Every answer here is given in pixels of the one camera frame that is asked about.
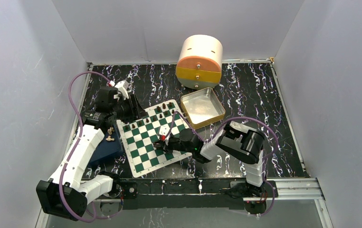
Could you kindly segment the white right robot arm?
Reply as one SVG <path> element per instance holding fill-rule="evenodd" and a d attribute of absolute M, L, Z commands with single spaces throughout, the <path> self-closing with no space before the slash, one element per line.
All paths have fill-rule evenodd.
<path fill-rule="evenodd" d="M 210 140 L 204 141 L 190 128 L 180 131 L 178 136 L 167 127 L 159 128 L 159 139 L 153 147 L 165 153 L 189 152 L 200 163 L 208 163 L 217 155 L 227 153 L 241 161 L 246 171 L 248 193 L 260 196 L 266 190 L 263 174 L 263 143 L 265 136 L 258 130 L 231 121 Z"/>

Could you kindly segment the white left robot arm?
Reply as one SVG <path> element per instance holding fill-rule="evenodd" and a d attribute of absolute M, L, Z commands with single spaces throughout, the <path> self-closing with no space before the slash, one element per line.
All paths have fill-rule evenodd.
<path fill-rule="evenodd" d="M 95 199 L 104 194 L 119 196 L 122 188 L 116 174 L 102 171 L 91 180 L 81 179 L 110 127 L 118 120 L 128 124 L 146 117 L 136 95 L 116 87 L 102 87 L 96 101 L 81 116 L 78 134 L 61 164 L 48 180 L 36 186 L 43 212 L 78 221 Z"/>

